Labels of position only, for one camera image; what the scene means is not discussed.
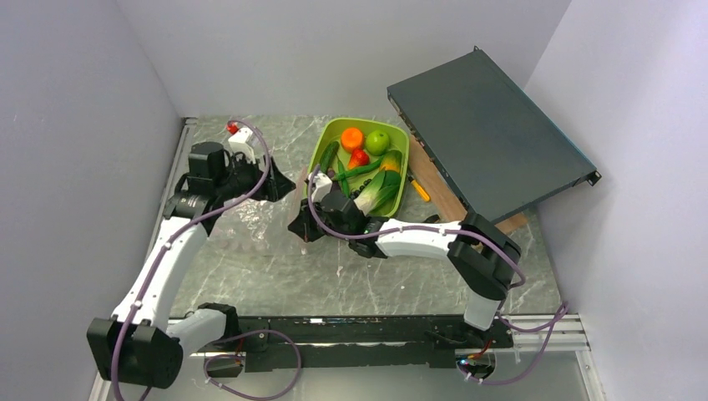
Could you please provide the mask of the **clear zip top bag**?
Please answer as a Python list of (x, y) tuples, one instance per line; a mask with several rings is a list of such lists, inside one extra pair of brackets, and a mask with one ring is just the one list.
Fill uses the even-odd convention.
[(226, 211), (216, 222), (210, 242), (222, 251), (252, 256), (293, 256), (307, 253), (307, 245), (288, 231), (297, 216), (304, 170), (286, 176), (297, 183), (294, 191), (275, 203), (247, 200)]

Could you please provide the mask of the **white green toy leek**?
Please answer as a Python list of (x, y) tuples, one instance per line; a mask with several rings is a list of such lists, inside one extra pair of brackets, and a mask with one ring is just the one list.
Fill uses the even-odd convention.
[(354, 200), (358, 210), (371, 214), (397, 196), (402, 177), (395, 170), (380, 170)]

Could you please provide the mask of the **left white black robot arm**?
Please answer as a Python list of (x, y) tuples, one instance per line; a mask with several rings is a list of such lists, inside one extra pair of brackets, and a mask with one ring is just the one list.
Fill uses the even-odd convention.
[(88, 345), (100, 376), (112, 384), (168, 388), (185, 357), (212, 344), (232, 349), (240, 339), (235, 307), (207, 302), (169, 325), (176, 294), (192, 261), (225, 211), (245, 200), (277, 202), (295, 188), (269, 155), (218, 142), (193, 145), (159, 224), (158, 238), (134, 285), (108, 318), (96, 317)]

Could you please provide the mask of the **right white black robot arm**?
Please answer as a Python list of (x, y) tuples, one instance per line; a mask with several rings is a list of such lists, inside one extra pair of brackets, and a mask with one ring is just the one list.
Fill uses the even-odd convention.
[(339, 190), (305, 197), (287, 229), (304, 242), (333, 236), (347, 241), (365, 258), (416, 256), (447, 261), (470, 293), (460, 324), (462, 340), (479, 347), (493, 333), (492, 323), (508, 292), (525, 282), (518, 268), (520, 247), (473, 210), (460, 221), (411, 223), (378, 213), (364, 195), (355, 199)]

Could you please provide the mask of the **green plastic tray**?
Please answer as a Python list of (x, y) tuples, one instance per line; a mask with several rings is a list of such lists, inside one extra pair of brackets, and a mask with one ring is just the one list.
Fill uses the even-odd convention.
[(382, 200), (369, 201), (364, 213), (369, 216), (394, 216), (401, 203), (406, 180), (409, 135), (394, 125), (368, 119), (335, 118), (325, 126), (313, 151), (308, 172), (316, 165), (352, 199), (367, 195), (367, 187), (383, 171), (393, 188)]

